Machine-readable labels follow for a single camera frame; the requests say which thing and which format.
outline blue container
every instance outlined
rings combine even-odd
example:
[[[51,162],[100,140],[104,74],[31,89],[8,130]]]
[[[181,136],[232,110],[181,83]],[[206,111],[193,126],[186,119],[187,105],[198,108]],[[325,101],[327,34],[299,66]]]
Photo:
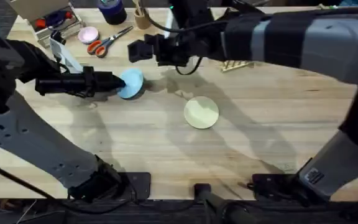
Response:
[[[127,18],[122,0],[97,0],[98,8],[108,24],[118,25]]]

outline pencil holder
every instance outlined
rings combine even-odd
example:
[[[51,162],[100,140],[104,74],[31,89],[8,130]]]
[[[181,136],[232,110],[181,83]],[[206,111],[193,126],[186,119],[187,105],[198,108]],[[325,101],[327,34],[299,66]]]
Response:
[[[139,15],[139,12],[135,10],[135,23],[136,26],[139,29],[147,29],[150,27],[151,23],[150,21],[145,17],[145,14],[143,13],[142,16]]]

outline light wood surface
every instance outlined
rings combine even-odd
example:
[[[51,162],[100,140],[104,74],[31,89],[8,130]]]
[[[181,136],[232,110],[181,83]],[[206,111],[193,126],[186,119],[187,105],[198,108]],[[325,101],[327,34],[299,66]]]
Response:
[[[263,8],[302,9],[307,8]],[[134,23],[133,9],[127,9],[127,21],[119,26],[105,23],[97,9],[77,11],[88,26],[100,30],[102,38]],[[222,12],[214,9],[215,15]],[[150,14],[164,24],[167,10],[150,9]],[[151,198],[192,198],[193,184],[207,182],[224,198],[253,199],[239,183],[254,173],[296,172],[336,132],[356,90],[317,73],[266,63],[223,74],[220,63],[204,60],[190,76],[180,76],[173,67],[158,67],[154,60],[131,64],[127,44],[157,32],[154,27],[135,28],[113,44],[104,59],[89,56],[76,37],[67,40],[78,61],[95,70],[118,75],[127,68],[140,68],[149,83],[136,100],[116,95],[108,101],[63,94],[42,97],[34,91],[34,83],[17,87],[44,120],[75,144],[117,169],[150,172]],[[9,38],[37,45],[21,18]],[[184,105],[194,96],[207,96],[219,106],[219,120],[211,129],[198,130],[186,123]],[[55,197],[66,197],[58,181],[2,149],[0,166]],[[40,196],[0,176],[0,197]],[[358,180],[333,197],[357,199]]]

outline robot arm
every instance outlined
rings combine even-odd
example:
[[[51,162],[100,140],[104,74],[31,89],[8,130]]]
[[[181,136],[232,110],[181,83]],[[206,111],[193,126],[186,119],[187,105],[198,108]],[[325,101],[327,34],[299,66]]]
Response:
[[[145,36],[128,46],[131,62],[156,56],[158,65],[185,66],[191,56],[256,60],[319,72],[358,84],[358,8],[267,15],[226,11],[214,21],[205,1],[171,0],[182,30]],[[255,197],[321,203],[358,178],[358,93],[339,131],[297,174],[254,174]]]
[[[77,199],[114,193],[120,175],[97,156],[80,149],[47,124],[15,91],[16,79],[36,81],[41,94],[64,92],[89,97],[125,85],[111,72],[84,67],[81,74],[60,66],[33,45],[0,38],[0,148],[32,163],[59,180]]]

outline blue disc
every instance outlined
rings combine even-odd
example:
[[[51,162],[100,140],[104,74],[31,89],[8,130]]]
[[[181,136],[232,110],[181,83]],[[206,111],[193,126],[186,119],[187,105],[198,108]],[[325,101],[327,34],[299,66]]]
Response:
[[[121,73],[120,78],[124,80],[126,85],[117,94],[123,99],[134,97],[143,86],[143,73],[140,69],[127,69]]]

